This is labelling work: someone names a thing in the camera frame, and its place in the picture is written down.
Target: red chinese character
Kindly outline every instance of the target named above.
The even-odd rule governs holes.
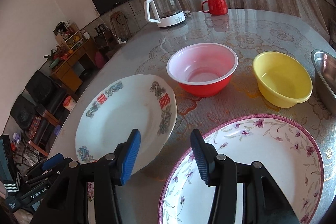
[[[168,93],[166,93],[166,94],[159,100],[159,103],[160,103],[160,107],[161,107],[161,109],[163,109],[166,105],[168,105],[168,104],[170,103],[170,98],[169,98]]]
[[[102,93],[99,95],[97,98],[97,102],[100,103],[101,105],[107,100],[107,97]]]

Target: yellow bowl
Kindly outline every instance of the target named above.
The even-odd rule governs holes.
[[[253,60],[261,94],[278,107],[288,108],[308,100],[313,84],[306,69],[280,52],[263,52]]]

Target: plaid cloth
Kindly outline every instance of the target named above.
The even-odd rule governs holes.
[[[35,136],[35,133],[37,131],[37,128],[39,127],[40,125],[40,122],[41,122],[41,116],[37,116],[35,115],[31,125],[30,125],[30,128],[29,128],[29,139],[32,139],[34,138]]]

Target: stainless steel bowl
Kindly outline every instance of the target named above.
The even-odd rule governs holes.
[[[328,110],[336,115],[336,58],[321,50],[311,52],[316,90]]]

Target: kettle label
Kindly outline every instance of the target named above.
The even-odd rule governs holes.
[[[181,21],[183,21],[184,19],[183,19],[183,17],[177,17],[177,18],[175,18],[175,22],[176,23],[179,23],[179,22],[181,22]]]

